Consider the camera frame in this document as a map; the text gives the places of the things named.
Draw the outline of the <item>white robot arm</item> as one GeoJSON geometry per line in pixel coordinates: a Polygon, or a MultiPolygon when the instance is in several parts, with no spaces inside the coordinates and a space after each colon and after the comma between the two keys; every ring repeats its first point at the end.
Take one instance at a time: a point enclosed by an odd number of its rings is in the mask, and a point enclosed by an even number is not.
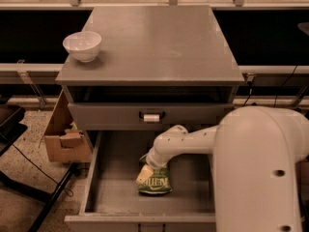
{"type": "Polygon", "coordinates": [[[309,155],[309,122],[290,109],[245,106],[195,132],[154,140],[136,182],[182,154],[211,154],[216,232],[302,232],[295,165],[309,155]]]}

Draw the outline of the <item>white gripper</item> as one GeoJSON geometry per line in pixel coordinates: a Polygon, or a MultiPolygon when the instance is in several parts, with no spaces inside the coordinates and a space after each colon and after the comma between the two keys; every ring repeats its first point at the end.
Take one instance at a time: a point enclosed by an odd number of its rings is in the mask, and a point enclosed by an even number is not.
{"type": "Polygon", "coordinates": [[[146,163],[139,172],[136,183],[144,184],[154,175],[154,169],[163,168],[176,155],[176,151],[168,144],[155,144],[146,155],[146,163]]]}

